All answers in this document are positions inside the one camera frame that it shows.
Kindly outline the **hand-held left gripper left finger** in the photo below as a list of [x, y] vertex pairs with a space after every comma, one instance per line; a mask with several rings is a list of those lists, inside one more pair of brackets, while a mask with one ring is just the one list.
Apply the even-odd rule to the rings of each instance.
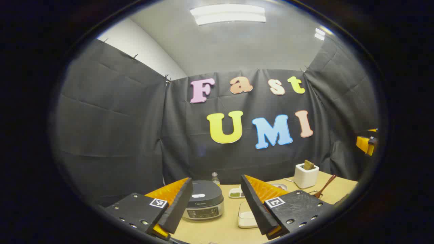
[[184, 178], [147, 194], [131, 193], [103, 210], [111, 220], [135, 232], [168, 241], [179, 226], [192, 192], [192, 179]]

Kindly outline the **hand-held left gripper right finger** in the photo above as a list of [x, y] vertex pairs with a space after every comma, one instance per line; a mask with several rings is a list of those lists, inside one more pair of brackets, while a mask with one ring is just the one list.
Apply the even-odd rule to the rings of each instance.
[[303, 190], [288, 192], [251, 176], [242, 175], [240, 186], [260, 233], [268, 240], [311, 233], [334, 210], [334, 205]]

